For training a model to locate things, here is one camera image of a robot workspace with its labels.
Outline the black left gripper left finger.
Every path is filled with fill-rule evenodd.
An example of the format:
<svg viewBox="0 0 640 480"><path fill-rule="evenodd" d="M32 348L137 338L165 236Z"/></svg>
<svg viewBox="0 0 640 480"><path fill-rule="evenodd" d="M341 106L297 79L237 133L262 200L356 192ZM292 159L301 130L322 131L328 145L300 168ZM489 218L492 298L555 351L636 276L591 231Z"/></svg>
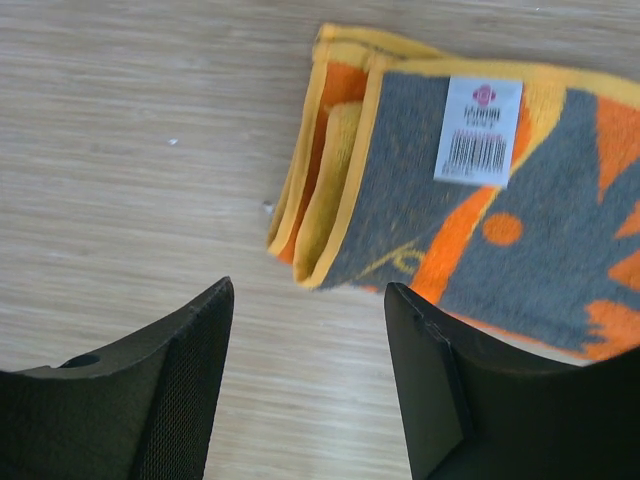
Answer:
<svg viewBox="0 0 640 480"><path fill-rule="evenodd" d="M58 367L3 372L2 477L202 478L233 310L233 284L222 278Z"/></svg>

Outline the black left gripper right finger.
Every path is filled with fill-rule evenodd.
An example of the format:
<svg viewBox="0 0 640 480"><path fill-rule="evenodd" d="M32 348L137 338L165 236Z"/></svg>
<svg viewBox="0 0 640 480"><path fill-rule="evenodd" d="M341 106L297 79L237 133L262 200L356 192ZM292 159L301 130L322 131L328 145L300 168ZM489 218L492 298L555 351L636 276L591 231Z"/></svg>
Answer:
<svg viewBox="0 0 640 480"><path fill-rule="evenodd" d="M635 479L639 353L575 366L516 348L400 283L384 298L415 479Z"/></svg>

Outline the orange yellow grey giraffe towel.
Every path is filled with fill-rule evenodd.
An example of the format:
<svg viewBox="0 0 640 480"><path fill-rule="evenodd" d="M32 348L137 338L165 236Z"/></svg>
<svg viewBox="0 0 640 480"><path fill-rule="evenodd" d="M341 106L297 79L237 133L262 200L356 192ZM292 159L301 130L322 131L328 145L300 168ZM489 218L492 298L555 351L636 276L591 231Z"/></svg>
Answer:
<svg viewBox="0 0 640 480"><path fill-rule="evenodd" d="M639 85L326 24L268 251L600 361L639 344Z"/></svg>

